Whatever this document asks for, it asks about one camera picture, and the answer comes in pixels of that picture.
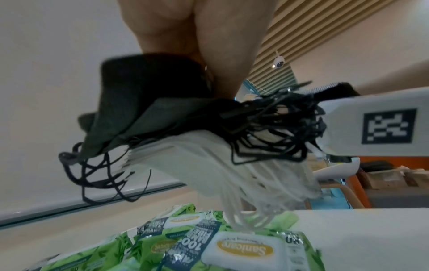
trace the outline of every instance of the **dark green face mask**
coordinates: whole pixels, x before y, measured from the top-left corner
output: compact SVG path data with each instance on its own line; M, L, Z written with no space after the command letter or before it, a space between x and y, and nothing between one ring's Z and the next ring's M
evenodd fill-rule
M108 152L122 145L136 148L172 135L208 130L231 145L233 163L234 155L247 158L246 163L267 159L299 162L307 155L305 142L320 136L325 128L321 120L315 121L315 116L323 111L313 95L277 91L246 103L216 99L201 66L181 56L147 54L108 60L101 66L101 77L97 112L78 118L81 129L86 132L84 141L76 144L72 152L59 155L67 176L82 187L82 197L89 204L108 201L88 199L85 188L115 189L127 201L139 197L125 197L121 189L127 177L117 182L123 173L112 175L110 172L110 166L122 156L110 161ZM286 106L289 112L279 115L279 106ZM282 129L295 135L292 140L290 135L280 131ZM283 139L278 142L260 140L261 143L256 145L248 140L249 137L258 140L253 133L262 130ZM246 149L261 152L243 151L239 143ZM100 164L88 164L90 158L99 155L104 155ZM82 166L80 178L76 178L70 169L77 163ZM102 168L107 169L106 179L87 180Z

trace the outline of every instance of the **ceiling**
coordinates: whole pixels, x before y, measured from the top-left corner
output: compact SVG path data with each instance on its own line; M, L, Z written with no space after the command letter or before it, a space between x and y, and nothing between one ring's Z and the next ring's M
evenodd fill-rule
M261 92L296 83L289 62L395 0L279 0L247 79ZM275 51L285 58L272 68Z

